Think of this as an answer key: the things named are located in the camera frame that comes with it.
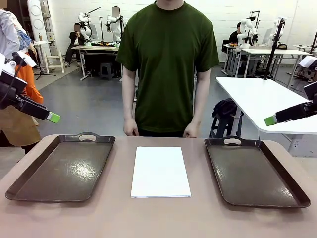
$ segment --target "brown serving tray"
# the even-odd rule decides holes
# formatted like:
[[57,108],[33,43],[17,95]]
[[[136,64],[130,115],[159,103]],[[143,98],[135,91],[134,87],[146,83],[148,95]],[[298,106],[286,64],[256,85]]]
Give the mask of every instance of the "brown serving tray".
[[206,139],[205,144],[221,194],[229,204],[263,208],[311,204],[264,142],[229,136]]
[[[91,136],[95,140],[84,139]],[[5,193],[32,202],[83,202],[94,191],[115,137],[84,132],[60,135]]]

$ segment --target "dark green shirt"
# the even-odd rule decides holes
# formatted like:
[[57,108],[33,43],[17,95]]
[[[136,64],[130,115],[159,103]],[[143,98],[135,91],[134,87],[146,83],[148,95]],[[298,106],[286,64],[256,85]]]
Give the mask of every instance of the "dark green shirt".
[[156,3],[128,22],[116,59],[139,69],[135,121],[151,132],[181,132],[193,118],[194,72],[219,64],[212,23],[184,3],[167,11]]

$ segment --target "orange pants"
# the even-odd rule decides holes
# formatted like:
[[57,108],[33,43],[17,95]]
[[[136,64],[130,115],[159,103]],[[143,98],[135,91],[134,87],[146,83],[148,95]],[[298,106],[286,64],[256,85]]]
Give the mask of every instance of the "orange pants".
[[17,77],[27,82],[24,89],[24,93],[31,98],[34,102],[43,104],[43,97],[38,90],[35,88],[34,84],[34,74],[30,66],[21,67],[17,74]]

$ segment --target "beige apron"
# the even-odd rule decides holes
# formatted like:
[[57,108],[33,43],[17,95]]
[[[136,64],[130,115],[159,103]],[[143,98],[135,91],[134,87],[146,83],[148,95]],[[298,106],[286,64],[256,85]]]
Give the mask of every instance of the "beige apron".
[[32,117],[13,106],[0,110],[0,130],[14,146],[31,145],[41,140]]

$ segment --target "white brick wall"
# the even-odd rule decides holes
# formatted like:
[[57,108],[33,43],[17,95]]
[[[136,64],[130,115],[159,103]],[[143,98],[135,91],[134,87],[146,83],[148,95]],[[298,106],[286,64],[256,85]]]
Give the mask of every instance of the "white brick wall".
[[[96,24],[100,33],[98,16],[106,21],[108,14],[111,14],[113,6],[121,8],[121,14],[125,20],[137,13],[144,7],[152,4],[154,0],[49,0],[52,15],[53,29],[56,35],[56,44],[63,53],[69,45],[69,33],[73,30],[73,24],[78,22],[77,16],[80,12],[87,12],[99,6],[102,8],[91,14],[92,23]],[[308,45],[313,41],[317,28],[317,14],[313,3],[316,0],[187,0],[187,3],[205,14],[214,25],[215,35],[220,61],[224,61],[224,53],[221,52],[222,41],[229,38],[229,35],[236,29],[237,23],[248,17],[250,11],[260,10],[260,33],[259,42],[262,42],[267,28],[273,26],[273,21],[278,16],[287,16],[282,42],[292,48],[294,44]],[[103,26],[104,38],[112,41],[112,34],[106,32]]]

